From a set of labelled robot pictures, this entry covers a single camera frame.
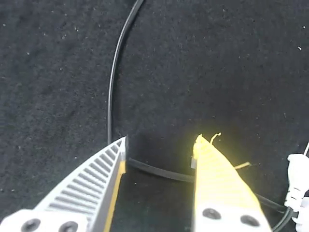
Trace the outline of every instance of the white plug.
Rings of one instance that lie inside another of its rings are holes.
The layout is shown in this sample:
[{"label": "white plug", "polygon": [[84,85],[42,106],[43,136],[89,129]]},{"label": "white plug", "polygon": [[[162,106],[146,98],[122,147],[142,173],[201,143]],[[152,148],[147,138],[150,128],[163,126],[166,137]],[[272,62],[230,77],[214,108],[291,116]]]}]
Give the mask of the white plug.
[{"label": "white plug", "polygon": [[309,143],[303,154],[291,154],[288,156],[289,190],[284,205],[298,212],[305,193],[309,190],[309,158],[306,156]]},{"label": "white plug", "polygon": [[298,216],[293,217],[293,221],[296,223],[297,232],[309,232],[309,197],[304,197],[301,207],[298,212]]}]

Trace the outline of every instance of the black carpet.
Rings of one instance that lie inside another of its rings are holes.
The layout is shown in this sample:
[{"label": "black carpet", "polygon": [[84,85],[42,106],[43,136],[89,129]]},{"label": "black carpet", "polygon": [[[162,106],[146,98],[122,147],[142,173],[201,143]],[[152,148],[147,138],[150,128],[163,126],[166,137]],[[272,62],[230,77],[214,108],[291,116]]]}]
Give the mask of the black carpet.
[{"label": "black carpet", "polygon": [[[32,208],[106,145],[113,52],[133,1],[0,3],[0,218]],[[142,6],[118,69],[114,139],[191,174],[215,145],[257,193],[283,203],[287,156],[309,138],[307,0],[168,0]],[[189,231],[193,186],[128,168],[112,232]],[[281,217],[266,210],[274,225]],[[293,231],[290,223],[283,231]]]}]

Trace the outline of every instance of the cable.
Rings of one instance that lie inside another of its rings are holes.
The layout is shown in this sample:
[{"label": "cable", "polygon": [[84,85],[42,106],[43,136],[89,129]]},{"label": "cable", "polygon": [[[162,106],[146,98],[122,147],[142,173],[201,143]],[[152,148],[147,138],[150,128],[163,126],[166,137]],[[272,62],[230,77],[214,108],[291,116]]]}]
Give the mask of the cable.
[{"label": "cable", "polygon": [[[130,165],[133,168],[136,168],[140,171],[146,172],[148,174],[157,175],[163,178],[177,180],[177,181],[183,181],[188,183],[194,183],[194,176],[192,175],[185,175],[181,173],[175,173],[171,171],[167,171],[161,168],[156,168],[151,165],[148,165],[146,163],[140,162],[138,160],[128,158],[127,164]],[[255,194],[259,202],[279,213],[284,213],[286,208],[283,205],[280,205],[278,203],[275,203],[271,201],[270,199],[263,197],[259,194]]]},{"label": "cable", "polygon": [[290,219],[292,218],[293,215],[293,209],[288,207],[287,210],[285,211],[283,217],[281,218],[281,220],[278,222],[277,225],[275,225],[272,228],[273,232],[279,232],[280,230],[283,229],[283,227],[290,221]]},{"label": "cable", "polygon": [[122,27],[121,33],[119,35],[119,39],[117,42],[115,54],[114,54],[114,59],[112,61],[112,70],[111,70],[111,76],[110,76],[110,83],[109,83],[109,88],[108,88],[108,100],[107,100],[107,142],[110,144],[112,142],[112,90],[113,90],[113,84],[114,84],[114,79],[115,79],[115,72],[116,72],[116,66],[118,63],[118,58],[119,58],[119,52],[122,47],[124,37],[128,33],[130,26],[132,22],[135,19],[136,14],[138,13],[140,6],[144,0],[137,0],[130,13],[129,16],[126,19],[125,24]]},{"label": "cable", "polygon": [[[112,91],[113,91],[113,84],[114,84],[114,79],[115,79],[115,72],[116,72],[116,66],[118,63],[119,53],[123,45],[124,37],[128,33],[128,30],[130,29],[130,26],[132,22],[134,21],[143,2],[144,0],[137,0],[134,3],[130,11],[130,14],[128,15],[128,18],[126,19],[123,25],[123,28],[121,30],[121,33],[120,33],[120,36],[117,42],[113,62],[112,62],[112,70],[111,70],[111,75],[110,75],[110,82],[109,82],[109,88],[108,88],[108,100],[107,100],[107,143],[108,144],[112,143]],[[153,174],[153,175],[157,175],[157,176],[161,176],[164,178],[177,180],[177,181],[183,181],[183,182],[189,182],[189,183],[194,182],[194,176],[170,172],[167,170],[156,168],[146,163],[132,159],[132,158],[129,158],[127,163],[131,165],[132,167],[139,169],[141,171],[144,171],[146,173],[149,173],[149,174]],[[280,213],[283,213],[285,211],[284,206],[279,205],[258,194],[256,194],[256,196],[261,204],[264,204],[265,206],[268,206],[269,208],[274,209]]]}]

